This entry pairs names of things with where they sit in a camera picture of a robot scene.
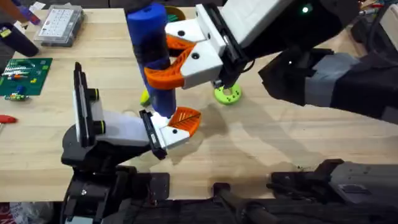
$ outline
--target green circuit board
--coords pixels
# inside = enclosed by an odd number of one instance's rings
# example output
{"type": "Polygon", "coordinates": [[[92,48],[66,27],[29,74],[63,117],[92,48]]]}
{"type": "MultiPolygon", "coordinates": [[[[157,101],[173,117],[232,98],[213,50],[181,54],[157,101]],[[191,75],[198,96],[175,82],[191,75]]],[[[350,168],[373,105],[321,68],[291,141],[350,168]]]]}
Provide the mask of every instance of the green circuit board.
{"type": "Polygon", "coordinates": [[[17,86],[24,86],[24,95],[38,96],[47,78],[52,58],[11,59],[0,76],[0,96],[8,96],[16,92],[17,86]],[[11,74],[22,78],[8,79],[11,74]]]}

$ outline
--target orange gripper pad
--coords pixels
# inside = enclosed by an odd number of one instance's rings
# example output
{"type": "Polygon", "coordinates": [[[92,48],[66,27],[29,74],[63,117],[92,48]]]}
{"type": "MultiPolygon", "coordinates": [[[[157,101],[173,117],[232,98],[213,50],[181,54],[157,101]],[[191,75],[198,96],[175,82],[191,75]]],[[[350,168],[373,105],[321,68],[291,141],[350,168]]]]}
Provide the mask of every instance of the orange gripper pad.
{"type": "Polygon", "coordinates": [[[184,50],[166,70],[144,68],[148,84],[158,90],[171,90],[184,86],[184,79],[180,69],[190,55],[195,44],[176,37],[167,36],[167,45],[171,49],[184,50]]]}
{"type": "Polygon", "coordinates": [[[199,111],[179,106],[168,126],[188,131],[192,137],[199,128],[200,120],[201,113],[199,111]]]}
{"type": "Polygon", "coordinates": [[[175,50],[186,50],[195,45],[195,43],[182,40],[179,39],[178,37],[173,37],[171,35],[166,36],[166,43],[170,49],[175,49],[175,50]]]}

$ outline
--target floor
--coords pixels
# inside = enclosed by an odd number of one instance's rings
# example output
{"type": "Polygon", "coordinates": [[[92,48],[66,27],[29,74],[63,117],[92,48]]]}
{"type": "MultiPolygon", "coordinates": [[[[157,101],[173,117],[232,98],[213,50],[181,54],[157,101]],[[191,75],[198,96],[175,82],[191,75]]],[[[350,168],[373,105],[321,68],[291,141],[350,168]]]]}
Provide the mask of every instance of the floor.
{"type": "MultiPolygon", "coordinates": [[[[48,8],[52,4],[66,4],[68,2],[76,5],[80,5],[83,8],[107,8],[111,7],[124,7],[128,4],[134,4],[135,2],[144,1],[144,0],[39,0],[42,3],[46,3],[46,7],[48,8]]],[[[20,2],[25,6],[32,5],[35,0],[20,0],[20,2]]],[[[217,5],[221,5],[223,0],[159,0],[156,1],[162,4],[171,5],[171,6],[194,6],[199,3],[208,3],[214,2],[217,5]]],[[[0,22],[11,22],[14,21],[5,13],[0,11],[0,22]]],[[[2,68],[7,65],[7,61],[14,55],[14,51],[7,46],[5,46],[2,42],[0,42],[0,72],[2,68]]]]}

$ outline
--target black cable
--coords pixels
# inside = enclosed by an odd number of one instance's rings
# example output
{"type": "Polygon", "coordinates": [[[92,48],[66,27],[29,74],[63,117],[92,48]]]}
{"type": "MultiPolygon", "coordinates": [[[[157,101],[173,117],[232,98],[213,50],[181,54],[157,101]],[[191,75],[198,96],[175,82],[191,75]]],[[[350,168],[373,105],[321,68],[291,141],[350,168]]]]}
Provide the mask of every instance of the black cable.
{"type": "Polygon", "coordinates": [[[242,73],[248,72],[250,69],[252,69],[255,62],[256,62],[256,59],[254,59],[254,60],[251,62],[250,66],[248,66],[248,68],[245,68],[245,69],[242,71],[242,73]]]}
{"type": "Polygon", "coordinates": [[[138,215],[140,214],[141,209],[144,207],[145,201],[146,201],[145,199],[142,200],[140,207],[137,209],[136,215],[134,216],[134,218],[132,218],[132,222],[131,222],[132,224],[134,224],[136,222],[136,219],[137,219],[138,215]]]}
{"type": "Polygon", "coordinates": [[[192,219],[191,221],[189,221],[189,223],[195,224],[197,222],[198,214],[201,212],[202,208],[203,206],[199,207],[198,209],[195,209],[195,214],[192,215],[192,219]]]}
{"type": "Polygon", "coordinates": [[[371,29],[369,31],[368,39],[366,41],[366,47],[369,49],[370,52],[373,52],[378,58],[390,64],[389,68],[398,67],[398,62],[390,60],[387,57],[382,56],[377,50],[374,48],[374,36],[376,35],[376,30],[380,25],[381,19],[384,17],[387,10],[390,8],[392,3],[385,3],[385,5],[380,8],[377,12],[376,18],[374,18],[371,29]]]}
{"type": "Polygon", "coordinates": [[[312,218],[312,219],[316,219],[316,220],[320,220],[322,222],[325,223],[332,223],[332,224],[340,224],[334,220],[328,220],[326,218],[322,218],[322,217],[318,217],[315,215],[309,215],[306,213],[295,213],[295,212],[272,212],[271,214],[273,215],[292,215],[292,216],[300,216],[300,217],[305,217],[305,218],[312,218]]]}
{"type": "MultiPolygon", "coordinates": [[[[211,197],[211,198],[208,198],[208,199],[204,199],[204,200],[198,200],[198,201],[195,201],[195,202],[187,202],[187,203],[181,204],[181,206],[187,206],[187,205],[195,205],[195,204],[205,203],[205,202],[212,201],[213,199],[214,199],[214,197],[211,197]]],[[[140,205],[137,205],[137,204],[134,204],[134,203],[132,203],[131,205],[136,206],[136,207],[139,207],[139,206],[140,206],[140,205]]],[[[152,207],[152,206],[145,206],[145,207],[142,207],[142,208],[145,208],[145,209],[156,209],[156,208],[171,208],[171,207],[173,207],[173,205],[154,206],[154,207],[152,207]]]]}
{"type": "Polygon", "coordinates": [[[236,216],[232,213],[231,209],[228,208],[228,205],[225,203],[224,199],[220,198],[221,204],[223,204],[223,208],[228,212],[229,217],[234,221],[234,224],[240,224],[241,220],[238,220],[236,216]]]}
{"type": "Polygon", "coordinates": [[[72,180],[73,180],[73,176],[72,176],[71,181],[69,182],[69,185],[68,185],[67,191],[65,193],[65,196],[63,196],[63,201],[62,201],[62,204],[61,204],[60,224],[64,224],[65,223],[63,221],[63,212],[65,211],[65,206],[67,204],[67,200],[68,200],[68,197],[69,197],[69,193],[68,192],[69,192],[69,188],[70,188],[70,184],[72,183],[72,180]]]}

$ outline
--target wooden table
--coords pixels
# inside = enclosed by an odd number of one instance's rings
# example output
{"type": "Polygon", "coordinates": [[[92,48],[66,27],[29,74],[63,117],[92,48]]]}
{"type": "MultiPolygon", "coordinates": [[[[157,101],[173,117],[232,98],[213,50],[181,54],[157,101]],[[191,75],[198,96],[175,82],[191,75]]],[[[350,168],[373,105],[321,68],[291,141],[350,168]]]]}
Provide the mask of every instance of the wooden table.
{"type": "MultiPolygon", "coordinates": [[[[184,9],[193,17],[192,8],[184,9]]],[[[99,88],[104,109],[137,115],[144,89],[122,9],[87,9],[72,48],[46,48],[53,64],[42,94],[26,103],[0,100],[0,113],[19,119],[0,132],[0,201],[61,200],[72,169],[61,164],[62,137],[74,123],[72,71],[79,61],[88,84],[99,88]]],[[[41,18],[45,11],[37,13],[41,18]]],[[[32,38],[34,26],[27,36],[32,38]]],[[[359,55],[348,33],[322,44],[359,55]]],[[[126,162],[141,172],[169,172],[170,198],[205,198],[214,182],[229,182],[245,197],[270,197],[268,175],[313,169],[327,158],[368,164],[398,163],[398,126],[352,113],[271,98],[257,71],[275,55],[257,60],[239,79],[242,100],[223,106],[210,84],[177,90],[178,105],[203,113],[190,142],[164,161],[151,153],[126,162]]]]}

